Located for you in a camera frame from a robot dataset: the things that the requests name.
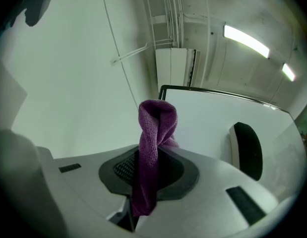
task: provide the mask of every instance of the black rectangular slot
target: black rectangular slot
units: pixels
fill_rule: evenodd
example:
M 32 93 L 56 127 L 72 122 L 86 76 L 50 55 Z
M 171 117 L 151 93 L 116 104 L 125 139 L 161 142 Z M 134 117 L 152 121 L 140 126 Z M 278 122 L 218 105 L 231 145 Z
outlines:
M 261 220 L 266 214 L 253 201 L 253 199 L 241 188 L 234 187 L 226 190 L 234 204 L 240 210 L 249 225 Z
M 69 172 L 69 171 L 72 171 L 72 170 L 75 170 L 75 169 L 79 169 L 81 167 L 82 166 L 80 164 L 76 163 L 76 164 L 60 167 L 59 170 L 60 170 L 61 173 L 65 173 L 65 172 Z

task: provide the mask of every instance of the white wall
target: white wall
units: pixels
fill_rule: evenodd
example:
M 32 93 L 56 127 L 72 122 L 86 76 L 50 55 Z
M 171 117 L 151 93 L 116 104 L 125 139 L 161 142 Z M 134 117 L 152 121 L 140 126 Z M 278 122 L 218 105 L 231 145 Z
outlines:
M 141 0 L 106 2 L 119 52 L 145 42 L 146 26 L 133 12 L 136 6 L 142 10 Z M 139 142 L 137 106 L 122 65 L 110 64 L 118 52 L 103 0 L 51 0 L 37 25 L 24 20 L 21 13 L 0 39 L 0 60 L 27 92 L 13 131 L 55 158 Z M 125 65 L 137 101 L 151 97 L 144 65 L 141 57 Z

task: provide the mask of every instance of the fluorescent light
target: fluorescent light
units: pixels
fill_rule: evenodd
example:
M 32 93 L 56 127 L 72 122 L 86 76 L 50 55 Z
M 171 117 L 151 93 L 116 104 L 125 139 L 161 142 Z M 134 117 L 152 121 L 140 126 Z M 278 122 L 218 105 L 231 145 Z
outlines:
M 231 26 L 225 25 L 224 36 L 226 38 L 238 41 L 252 48 L 253 50 L 256 50 L 258 53 L 262 54 L 265 58 L 268 58 L 269 56 L 269 49 L 265 45 L 257 41 L 252 36 L 249 36 L 248 34 L 245 34 L 242 31 L 239 31 Z
M 291 81 L 296 78 L 295 74 L 291 71 L 291 69 L 286 63 L 283 65 L 282 71 L 288 76 Z

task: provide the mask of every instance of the gray surface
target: gray surface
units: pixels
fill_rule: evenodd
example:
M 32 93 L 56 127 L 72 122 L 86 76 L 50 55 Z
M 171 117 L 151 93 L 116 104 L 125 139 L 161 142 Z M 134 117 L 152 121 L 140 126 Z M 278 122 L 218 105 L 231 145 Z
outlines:
M 100 166 L 137 145 L 130 145 L 121 149 L 99 154 L 55 159 L 57 167 L 79 163 L 81 168 L 62 173 L 64 180 L 86 204 L 103 217 L 107 217 L 121 208 L 125 196 L 112 194 L 100 181 L 98 171 Z
M 283 200 L 272 212 L 270 212 L 265 218 L 258 221 L 250 228 L 239 232 L 235 235 L 229 236 L 230 238 L 256 238 L 263 237 L 264 234 L 270 232 L 275 226 L 283 219 L 285 214 L 288 213 L 292 207 L 297 196 L 291 196 Z
M 11 129 L 27 92 L 5 69 L 0 60 L 0 129 Z
M 0 185 L 20 217 L 42 236 L 66 237 L 62 214 L 42 175 L 37 148 L 9 130 L 0 131 Z
M 134 237 L 134 234 L 106 221 L 76 195 L 64 180 L 48 149 L 40 148 L 40 160 L 45 180 L 63 216 L 67 237 Z
M 199 181 L 183 199 L 158 202 L 137 227 L 138 234 L 152 238 L 209 238 L 247 229 L 246 220 L 225 192 L 230 187 L 241 186 L 265 213 L 278 205 L 268 190 L 230 164 L 183 149 L 170 149 L 197 165 Z

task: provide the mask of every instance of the purple microfiber cloth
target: purple microfiber cloth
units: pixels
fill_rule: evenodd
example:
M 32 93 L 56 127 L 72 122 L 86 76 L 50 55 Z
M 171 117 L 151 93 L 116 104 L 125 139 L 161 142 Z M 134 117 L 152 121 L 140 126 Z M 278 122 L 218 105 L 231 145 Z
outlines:
M 139 106 L 142 134 L 139 143 L 139 180 L 132 188 L 134 216 L 147 216 L 156 205 L 159 187 L 158 146 L 179 147 L 173 137 L 177 123 L 177 111 L 166 101 L 148 100 Z

